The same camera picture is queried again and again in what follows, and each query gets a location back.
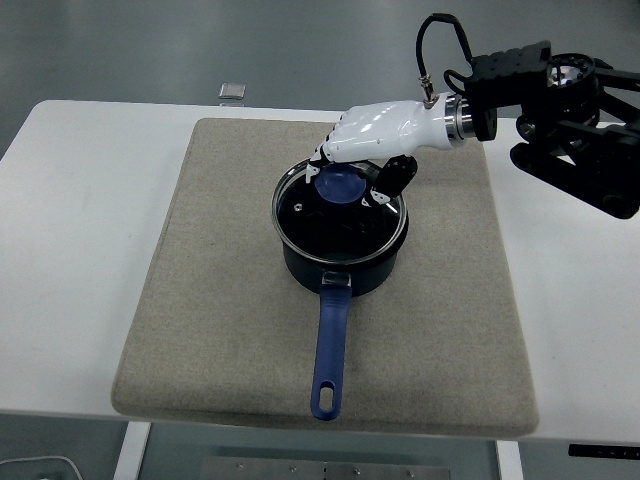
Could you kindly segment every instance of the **wire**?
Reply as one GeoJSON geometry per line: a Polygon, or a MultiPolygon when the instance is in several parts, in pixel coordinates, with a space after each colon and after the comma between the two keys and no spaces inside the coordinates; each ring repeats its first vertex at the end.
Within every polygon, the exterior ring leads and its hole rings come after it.
{"type": "MultiPolygon", "coordinates": [[[[462,28],[462,25],[460,24],[458,19],[453,15],[449,15],[448,13],[434,13],[433,15],[429,15],[429,17],[422,23],[422,25],[420,26],[420,30],[418,30],[418,37],[416,38],[416,60],[418,62],[418,70],[420,70],[420,76],[424,77],[425,75],[427,75],[427,69],[424,66],[424,57],[422,55],[422,44],[424,43],[424,34],[427,31],[429,25],[431,25],[433,22],[449,23],[453,25],[453,28],[455,29],[456,35],[458,37],[458,42],[460,42],[460,47],[462,48],[464,58],[467,63],[471,65],[473,56],[471,55],[471,49],[469,48],[469,41],[467,40],[467,35],[464,33],[464,29],[462,28]]],[[[449,88],[451,88],[456,93],[463,94],[464,90],[451,83],[450,77],[454,77],[460,81],[464,81],[467,77],[464,77],[460,73],[453,70],[447,70],[445,72],[445,82],[447,82],[449,88]]]]}
{"type": "Polygon", "coordinates": [[[71,459],[67,457],[63,457],[61,455],[49,455],[44,457],[28,457],[28,458],[10,458],[9,460],[0,461],[0,465],[5,465],[7,463],[19,463],[19,462],[37,462],[41,460],[62,460],[64,462],[67,462],[69,465],[71,465],[73,472],[78,476],[78,480],[83,480],[82,475],[80,475],[80,471],[78,470],[78,467],[76,467],[76,464],[73,463],[71,459]]]}

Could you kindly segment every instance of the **beige fabric pad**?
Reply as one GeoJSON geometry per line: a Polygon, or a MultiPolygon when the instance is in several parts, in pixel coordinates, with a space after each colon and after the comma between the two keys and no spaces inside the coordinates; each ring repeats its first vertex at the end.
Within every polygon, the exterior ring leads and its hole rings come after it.
{"type": "Polygon", "coordinates": [[[129,416],[513,437],[538,421],[480,143],[420,149],[391,276],[353,300],[342,413],[312,417],[317,295],[291,277],[271,196],[331,125],[196,125],[113,385],[129,416]]]}

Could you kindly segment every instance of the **black cable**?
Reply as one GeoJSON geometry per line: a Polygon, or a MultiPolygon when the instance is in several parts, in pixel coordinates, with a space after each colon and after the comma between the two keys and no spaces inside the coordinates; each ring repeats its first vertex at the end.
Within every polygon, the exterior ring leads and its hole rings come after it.
{"type": "MultiPolygon", "coordinates": [[[[420,30],[418,30],[418,37],[416,38],[416,60],[418,61],[418,70],[420,70],[420,76],[424,77],[427,74],[427,69],[424,66],[424,58],[422,56],[422,43],[424,41],[424,34],[427,31],[427,27],[431,25],[433,22],[440,23],[449,23],[453,25],[456,35],[458,37],[458,42],[460,42],[460,47],[462,48],[462,53],[464,53],[464,58],[467,60],[467,63],[471,65],[471,60],[473,56],[471,55],[471,49],[469,48],[469,41],[467,40],[467,35],[464,33],[464,29],[462,25],[458,21],[456,17],[453,15],[449,15],[448,13],[434,13],[430,15],[420,26],[420,30]]],[[[448,77],[455,77],[458,80],[463,80],[466,77],[463,77],[457,72],[453,70],[447,70],[448,76],[445,76],[445,81],[447,81],[448,77]]],[[[447,83],[451,89],[456,91],[456,93],[462,92],[459,87],[452,87],[449,83],[447,83]]]]}

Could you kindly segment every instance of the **dark blue saucepan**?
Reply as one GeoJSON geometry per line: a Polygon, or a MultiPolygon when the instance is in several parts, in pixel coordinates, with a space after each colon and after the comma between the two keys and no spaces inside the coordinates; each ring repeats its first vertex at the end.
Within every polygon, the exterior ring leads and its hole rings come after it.
{"type": "Polygon", "coordinates": [[[401,195],[386,205],[362,204],[380,172],[375,164],[329,165],[309,184],[306,165],[295,165],[281,178],[272,217],[289,271],[320,295],[311,412],[333,420],[342,403],[351,298],[389,276],[409,222],[401,195]]]}

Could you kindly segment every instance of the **metal plate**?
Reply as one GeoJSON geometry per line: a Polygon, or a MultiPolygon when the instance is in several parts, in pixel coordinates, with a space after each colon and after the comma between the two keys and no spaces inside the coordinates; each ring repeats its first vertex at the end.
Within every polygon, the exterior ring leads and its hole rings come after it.
{"type": "Polygon", "coordinates": [[[244,98],[244,90],[246,85],[241,83],[223,83],[220,87],[218,98],[231,98],[234,100],[242,100],[244,98]]]}
{"type": "Polygon", "coordinates": [[[449,480],[444,467],[206,457],[200,480],[449,480]]]}

